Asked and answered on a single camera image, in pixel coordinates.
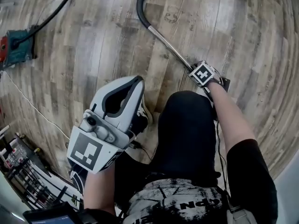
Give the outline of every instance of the graphic t-shirt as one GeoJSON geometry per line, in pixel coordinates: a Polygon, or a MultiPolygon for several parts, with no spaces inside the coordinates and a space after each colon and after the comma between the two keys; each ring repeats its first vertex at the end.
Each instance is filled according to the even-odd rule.
{"type": "Polygon", "coordinates": [[[220,192],[185,179],[150,182],[131,198],[123,223],[216,223],[226,219],[220,192]]]}

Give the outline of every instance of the white wall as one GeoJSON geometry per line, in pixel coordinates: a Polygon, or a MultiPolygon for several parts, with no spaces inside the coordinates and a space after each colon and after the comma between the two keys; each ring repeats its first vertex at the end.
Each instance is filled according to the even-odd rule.
{"type": "Polygon", "coordinates": [[[23,212],[30,210],[29,207],[22,203],[19,196],[15,193],[4,175],[0,172],[0,204],[10,212],[23,217],[23,212]]]}
{"type": "Polygon", "coordinates": [[[277,224],[299,222],[299,151],[274,181],[278,192],[277,224]]]}

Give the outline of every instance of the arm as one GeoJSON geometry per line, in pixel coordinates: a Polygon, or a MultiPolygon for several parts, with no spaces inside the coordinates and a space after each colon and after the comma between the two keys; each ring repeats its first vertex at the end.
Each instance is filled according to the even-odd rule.
{"type": "Polygon", "coordinates": [[[251,211],[257,223],[276,223],[275,185],[249,124],[219,84],[210,83],[208,88],[224,136],[233,204],[251,211]]]}
{"type": "Polygon", "coordinates": [[[254,140],[255,136],[248,122],[226,91],[214,82],[208,85],[208,89],[211,92],[223,132],[226,152],[228,153],[234,145],[243,140],[254,140]]]}
{"type": "Polygon", "coordinates": [[[88,173],[84,188],[84,208],[100,209],[115,215],[114,163],[97,174],[88,173]]]}

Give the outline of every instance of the black hose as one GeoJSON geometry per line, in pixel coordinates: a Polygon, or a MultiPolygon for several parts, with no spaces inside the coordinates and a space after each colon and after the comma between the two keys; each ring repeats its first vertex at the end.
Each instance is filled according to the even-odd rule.
{"type": "Polygon", "coordinates": [[[39,25],[35,30],[33,30],[32,32],[30,32],[30,34],[28,34],[26,37],[20,39],[20,40],[14,40],[14,42],[12,43],[12,49],[17,49],[18,46],[30,39],[31,37],[33,37],[37,32],[39,32],[41,29],[43,29],[59,12],[60,10],[65,6],[65,4],[67,3],[68,0],[63,0],[61,2],[61,4],[56,8],[56,10],[51,14],[50,17],[48,17],[41,25],[39,25]]]}
{"type": "Polygon", "coordinates": [[[137,0],[137,15],[138,15],[141,23],[146,27],[146,29],[148,29],[149,26],[151,26],[151,24],[149,23],[149,21],[146,19],[145,15],[144,15],[143,3],[144,3],[144,0],[137,0]]]}

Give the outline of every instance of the white cable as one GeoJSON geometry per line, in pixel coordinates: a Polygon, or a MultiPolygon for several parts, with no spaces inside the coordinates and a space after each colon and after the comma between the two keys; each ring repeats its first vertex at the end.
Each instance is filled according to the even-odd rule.
{"type": "Polygon", "coordinates": [[[219,72],[217,69],[215,69],[215,68],[214,68],[214,70],[215,70],[216,74],[219,76],[219,79],[220,79],[221,84],[224,85],[224,82],[223,82],[223,79],[222,79],[222,77],[221,77],[220,72],[219,72]]]}
{"type": "Polygon", "coordinates": [[[12,80],[12,78],[9,76],[9,74],[6,71],[3,71],[2,73],[5,73],[8,78],[10,79],[10,81],[15,85],[15,87],[18,89],[18,91],[22,94],[22,96],[29,102],[29,104],[41,115],[45,118],[46,121],[48,121],[50,124],[54,125],[57,129],[59,129],[59,131],[67,138],[70,139],[63,131],[61,128],[58,127],[57,124],[51,122],[50,120],[48,120],[38,109],[35,108],[35,106],[30,102],[30,100],[23,94],[23,92],[19,89],[19,87],[14,83],[14,81],[12,80]]]}

